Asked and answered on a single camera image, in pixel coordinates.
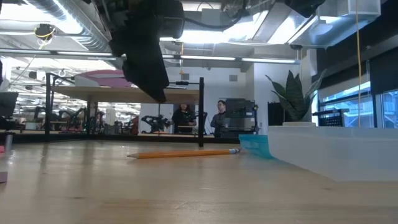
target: yellow pencil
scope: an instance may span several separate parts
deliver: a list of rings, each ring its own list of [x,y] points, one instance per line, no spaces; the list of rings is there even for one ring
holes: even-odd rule
[[[171,152],[142,152],[128,155],[128,157],[136,159],[153,159],[165,157],[185,157],[185,156],[215,156],[237,154],[239,149],[224,149],[224,150],[201,150],[201,151],[171,151]]]

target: potted plant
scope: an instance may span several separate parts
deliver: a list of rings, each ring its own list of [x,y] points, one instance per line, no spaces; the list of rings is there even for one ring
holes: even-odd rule
[[[312,100],[314,99],[316,94],[313,94],[315,90],[319,88],[322,82],[322,78],[325,75],[326,70],[324,70],[320,78],[312,83],[311,88],[307,91],[306,94],[303,94],[303,86],[301,84],[301,80],[299,75],[296,77],[293,76],[293,73],[289,71],[286,80],[286,87],[284,88],[281,84],[277,82],[273,82],[272,79],[266,75],[266,77],[271,81],[272,86],[275,91],[271,91],[275,93],[278,98],[280,105],[285,109],[293,122],[284,122],[284,126],[314,126],[315,123],[312,122],[304,122],[304,116],[307,114],[308,110],[311,107]]]

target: green leaf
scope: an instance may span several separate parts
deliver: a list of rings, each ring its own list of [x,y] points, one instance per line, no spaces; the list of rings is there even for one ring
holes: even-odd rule
[[[316,96],[316,94],[314,94],[312,97],[306,97],[305,98],[305,111],[301,111],[300,112],[300,114],[299,114],[299,118],[300,118],[300,120],[302,120],[303,119],[303,117],[307,114],[307,112],[309,111],[309,109],[310,109],[310,107],[311,107],[311,104],[312,104],[312,101],[313,101],[313,99],[314,99],[314,97]]]
[[[296,82],[291,71],[287,75],[285,98],[298,112],[305,110],[302,87]]]
[[[292,117],[294,121],[299,121],[299,113],[297,110],[294,109],[294,107],[285,98],[281,97],[275,91],[272,92],[278,96],[280,105],[289,113],[290,117]]]
[[[317,81],[315,81],[314,83],[312,83],[311,88],[305,94],[305,97],[310,96],[315,90],[319,89],[319,87],[321,86],[321,83],[322,83],[322,79],[325,76],[326,72],[327,72],[327,69],[325,69],[324,71],[321,72],[319,79]]]
[[[297,84],[300,86],[301,92],[303,92],[303,86],[301,85],[301,80],[299,74],[294,77],[294,80],[296,80]]]
[[[281,84],[272,81],[272,79],[269,78],[268,75],[265,75],[265,76],[268,78],[269,81],[271,81],[272,86],[274,86],[275,91],[276,91],[280,96],[286,98],[286,91],[285,91],[285,88],[284,88]]]

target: man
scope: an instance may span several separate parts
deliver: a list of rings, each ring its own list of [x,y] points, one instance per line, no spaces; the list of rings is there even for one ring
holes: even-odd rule
[[[219,100],[217,103],[218,114],[214,115],[210,126],[215,128],[214,137],[221,137],[221,128],[227,128],[229,119],[225,118],[225,101]]]

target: dark jacket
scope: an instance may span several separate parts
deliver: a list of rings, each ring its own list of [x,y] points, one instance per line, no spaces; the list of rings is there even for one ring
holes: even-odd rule
[[[215,128],[214,137],[220,138],[221,137],[221,128],[224,128],[228,123],[229,123],[229,119],[225,117],[225,112],[218,113],[218,114],[214,115],[214,117],[210,123],[210,126]]]
[[[191,111],[176,110],[172,120],[174,121],[174,133],[190,133],[192,128],[179,128],[179,126],[188,126],[189,122],[195,122],[195,114]]]

